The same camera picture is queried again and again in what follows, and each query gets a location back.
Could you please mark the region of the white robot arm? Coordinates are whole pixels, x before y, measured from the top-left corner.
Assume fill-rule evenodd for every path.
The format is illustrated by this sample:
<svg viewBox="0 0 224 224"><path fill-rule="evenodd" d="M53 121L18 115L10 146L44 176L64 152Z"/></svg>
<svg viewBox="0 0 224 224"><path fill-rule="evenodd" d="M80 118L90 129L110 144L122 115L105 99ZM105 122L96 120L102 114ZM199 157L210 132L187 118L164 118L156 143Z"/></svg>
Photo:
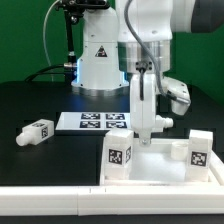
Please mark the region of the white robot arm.
<svg viewBox="0 0 224 224"><path fill-rule="evenodd" d="M92 96L130 89L132 130L146 145L168 125L156 115L156 98L171 100L183 115L191 101L186 85L166 78L174 32L210 33L224 25L224 0L75 0L85 9L83 54L75 89Z"/></svg>

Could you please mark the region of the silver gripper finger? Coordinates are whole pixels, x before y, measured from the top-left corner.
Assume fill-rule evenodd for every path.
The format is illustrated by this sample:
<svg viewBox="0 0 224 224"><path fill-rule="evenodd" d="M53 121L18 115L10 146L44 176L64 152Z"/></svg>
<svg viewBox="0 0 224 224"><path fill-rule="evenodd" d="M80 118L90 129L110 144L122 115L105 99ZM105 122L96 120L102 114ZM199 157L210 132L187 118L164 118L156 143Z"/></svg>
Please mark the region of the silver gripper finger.
<svg viewBox="0 0 224 224"><path fill-rule="evenodd" d="M149 145L151 143L151 132L147 130L140 131L139 142L143 146Z"/></svg>

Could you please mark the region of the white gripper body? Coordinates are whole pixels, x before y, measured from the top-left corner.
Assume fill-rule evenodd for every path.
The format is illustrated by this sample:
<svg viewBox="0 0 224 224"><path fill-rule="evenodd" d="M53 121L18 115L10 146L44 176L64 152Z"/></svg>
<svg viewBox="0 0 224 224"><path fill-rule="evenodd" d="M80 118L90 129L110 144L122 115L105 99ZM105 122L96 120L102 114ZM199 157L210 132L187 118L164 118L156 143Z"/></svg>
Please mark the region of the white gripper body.
<svg viewBox="0 0 224 224"><path fill-rule="evenodd" d="M143 78L143 99L140 99L140 76L134 74L130 83L130 124L138 134L151 132L156 121L156 80L153 74Z"/></svg>

